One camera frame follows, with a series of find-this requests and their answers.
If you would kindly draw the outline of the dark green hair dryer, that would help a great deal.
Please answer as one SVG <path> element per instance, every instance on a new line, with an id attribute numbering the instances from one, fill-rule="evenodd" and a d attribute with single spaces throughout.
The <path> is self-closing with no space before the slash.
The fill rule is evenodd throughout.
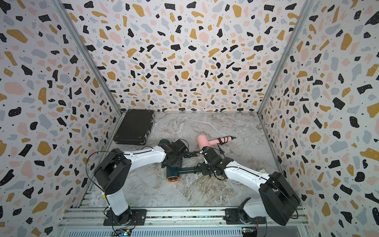
<path id="1" fill-rule="evenodd" d="M 181 174 L 196 174 L 200 173 L 200 167 L 166 167 L 166 180 L 168 182 L 177 182 L 180 180 Z"/>

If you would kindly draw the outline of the pink hair dryer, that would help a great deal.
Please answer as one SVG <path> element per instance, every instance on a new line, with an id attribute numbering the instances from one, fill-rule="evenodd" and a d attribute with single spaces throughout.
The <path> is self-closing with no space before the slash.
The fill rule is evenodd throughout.
<path id="1" fill-rule="evenodd" d="M 202 134 L 202 135 L 199 135 L 196 140 L 197 140 L 200 150 L 202 150 L 204 147 L 213 147 L 216 145 L 223 145 L 234 139 L 236 139 L 236 137 L 225 136 L 225 137 L 217 138 L 215 140 L 209 140 L 206 135 Z"/>

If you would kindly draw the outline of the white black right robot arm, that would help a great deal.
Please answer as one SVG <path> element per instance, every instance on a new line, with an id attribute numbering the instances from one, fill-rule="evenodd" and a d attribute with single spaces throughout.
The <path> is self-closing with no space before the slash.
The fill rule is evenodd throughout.
<path id="1" fill-rule="evenodd" d="M 262 173 L 247 168 L 231 158 L 218 154 L 214 148 L 204 147 L 201 164 L 203 175 L 214 175 L 219 180 L 230 179 L 239 182 L 260 195 L 259 200 L 246 198 L 235 214 L 227 214 L 225 220 L 232 223 L 257 223 L 259 218 L 269 217 L 276 224 L 287 225 L 293 214 L 298 214 L 300 198 L 284 176 L 275 171 Z"/>

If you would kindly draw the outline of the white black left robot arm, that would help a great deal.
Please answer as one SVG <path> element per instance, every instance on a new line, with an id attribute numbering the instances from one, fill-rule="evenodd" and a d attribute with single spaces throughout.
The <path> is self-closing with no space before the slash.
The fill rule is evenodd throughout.
<path id="1" fill-rule="evenodd" d="M 124 195 L 124 185 L 130 171 L 157 163 L 161 163 L 163 168 L 170 167 L 181 161 L 188 151 L 183 141 L 169 142 L 167 139 L 140 151 L 111 150 L 94 172 L 110 207 L 107 220 L 113 225 L 124 225 L 135 219 Z"/>

